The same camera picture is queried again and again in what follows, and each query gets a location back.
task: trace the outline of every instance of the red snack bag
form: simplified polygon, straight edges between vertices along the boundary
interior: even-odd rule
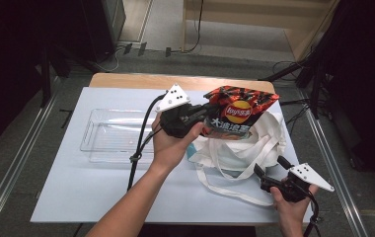
[[[232,86],[219,87],[203,97],[219,105],[219,110],[206,117],[202,135],[230,140],[248,138],[250,127],[279,99],[276,94]]]

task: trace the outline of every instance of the white tote bag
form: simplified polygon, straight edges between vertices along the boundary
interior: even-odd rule
[[[272,205],[271,202],[209,184],[203,167],[216,168],[225,179],[235,181],[250,178],[255,164],[263,170],[276,165],[277,157],[283,155],[286,146],[282,123],[282,114],[265,111],[250,128],[252,135],[249,138],[223,140],[199,137],[189,148],[188,160],[195,164],[200,182],[212,191],[257,205]]]

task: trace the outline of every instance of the white table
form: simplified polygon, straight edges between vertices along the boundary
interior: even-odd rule
[[[86,125],[93,109],[146,111],[150,103],[164,90],[84,88],[64,135],[56,158],[37,202],[31,222],[96,222],[126,192],[130,164],[89,162],[89,152],[80,150]],[[206,102],[205,91],[188,91],[192,104]],[[279,103],[269,110],[281,113]],[[285,157],[298,164],[295,150],[286,133]],[[134,183],[148,165],[139,165]],[[279,165],[267,172],[276,179],[285,177]],[[208,175],[209,181],[219,182],[220,175]],[[260,189],[259,179],[233,183],[230,189],[271,200]],[[308,209],[304,222],[308,223]],[[235,198],[223,197],[204,187],[198,180],[194,165],[187,159],[171,173],[152,209],[148,223],[259,225],[277,222],[272,207],[256,206]]]

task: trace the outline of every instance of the human hand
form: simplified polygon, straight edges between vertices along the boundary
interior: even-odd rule
[[[314,195],[318,187],[311,185],[309,191]],[[271,187],[270,192],[274,198],[274,208],[279,213],[280,231],[283,236],[302,236],[302,223],[305,211],[307,210],[310,199],[305,197],[298,202],[289,202],[283,198],[282,193],[276,187]]]
[[[161,129],[160,115],[158,113],[153,121],[154,131]],[[153,136],[154,160],[152,166],[170,173],[185,156],[188,146],[199,137],[203,128],[203,122],[195,124],[190,132],[184,138],[175,138],[169,136],[164,130],[159,131]]]

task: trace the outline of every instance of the white gripper part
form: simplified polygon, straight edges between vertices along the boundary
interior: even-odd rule
[[[190,102],[190,98],[186,94],[186,92],[180,87],[177,83],[175,83],[172,88],[167,92],[166,96],[160,102],[160,104],[156,108],[156,112],[163,112],[169,109],[187,104]]]
[[[289,171],[308,184],[316,185],[330,192],[333,192],[335,190],[335,187],[330,185],[326,180],[323,179],[323,177],[321,177],[313,168],[311,168],[306,163],[294,166],[290,168]]]

